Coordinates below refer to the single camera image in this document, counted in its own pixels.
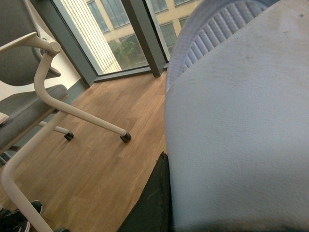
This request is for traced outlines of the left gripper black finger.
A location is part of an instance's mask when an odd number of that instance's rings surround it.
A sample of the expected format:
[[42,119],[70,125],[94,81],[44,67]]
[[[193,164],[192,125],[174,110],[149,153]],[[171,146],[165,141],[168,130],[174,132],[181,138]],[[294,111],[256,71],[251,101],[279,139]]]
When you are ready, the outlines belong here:
[[171,218],[169,160],[162,152],[119,232],[169,232]]

